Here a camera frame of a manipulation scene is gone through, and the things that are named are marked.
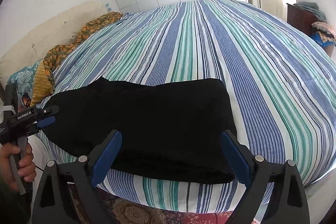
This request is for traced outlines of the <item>person's left hand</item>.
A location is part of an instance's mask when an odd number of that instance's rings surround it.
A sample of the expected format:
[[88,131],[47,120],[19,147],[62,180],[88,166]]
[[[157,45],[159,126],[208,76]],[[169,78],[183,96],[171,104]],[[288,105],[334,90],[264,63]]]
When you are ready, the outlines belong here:
[[[1,173],[4,182],[9,186],[9,188],[15,192],[18,192],[17,182],[13,176],[10,168],[9,158],[11,155],[20,155],[21,149],[17,145],[11,143],[6,143],[1,148]],[[33,162],[34,154],[30,143],[26,145],[25,156],[18,162],[18,175],[23,178],[25,182],[33,182],[35,179],[36,165]]]

